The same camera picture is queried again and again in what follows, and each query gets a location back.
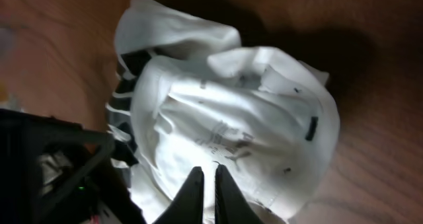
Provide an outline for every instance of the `white object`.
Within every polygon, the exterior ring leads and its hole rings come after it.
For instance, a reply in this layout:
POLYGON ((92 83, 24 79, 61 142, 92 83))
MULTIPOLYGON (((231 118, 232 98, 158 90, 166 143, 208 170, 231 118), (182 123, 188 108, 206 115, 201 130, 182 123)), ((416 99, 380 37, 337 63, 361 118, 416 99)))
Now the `white object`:
MULTIPOLYGON (((188 173, 205 174, 204 222, 214 220, 214 175, 226 165, 246 199, 278 217, 295 215, 331 160, 340 126, 323 84, 327 73, 277 48, 241 48, 230 27, 131 0, 116 30, 116 53, 159 48, 130 93, 141 164, 132 200, 148 223, 164 212, 188 173), (311 141, 311 118, 318 117, 311 141)), ((123 79, 133 79, 129 70, 123 79)))

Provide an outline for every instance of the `white garment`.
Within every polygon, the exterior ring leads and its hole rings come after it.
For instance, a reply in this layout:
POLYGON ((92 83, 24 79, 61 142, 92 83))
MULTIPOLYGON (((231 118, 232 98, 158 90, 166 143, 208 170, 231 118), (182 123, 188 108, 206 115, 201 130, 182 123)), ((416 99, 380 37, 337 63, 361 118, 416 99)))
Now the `white garment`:
POLYGON ((129 52, 159 48, 165 54, 145 66, 130 110, 141 161, 132 167, 130 191, 148 223, 195 166, 205 176, 206 223, 214 221, 218 163, 249 202, 283 219, 310 198, 332 157, 340 121, 333 98, 302 64, 277 48, 241 48, 234 28, 152 0, 131 0, 115 47, 123 66, 120 55, 129 52), (307 141, 313 117, 319 120, 307 141))

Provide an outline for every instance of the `wooden floor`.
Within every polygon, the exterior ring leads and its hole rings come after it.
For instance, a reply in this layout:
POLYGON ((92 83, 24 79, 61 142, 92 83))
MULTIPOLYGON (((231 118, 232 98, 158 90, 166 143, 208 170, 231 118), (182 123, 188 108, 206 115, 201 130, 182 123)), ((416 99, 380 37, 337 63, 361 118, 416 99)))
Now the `wooden floor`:
MULTIPOLYGON (((423 0, 157 0, 332 75, 341 134, 294 223, 423 223, 423 0)), ((129 0, 0 0, 17 41, 0 81, 28 112, 104 129, 129 0)))

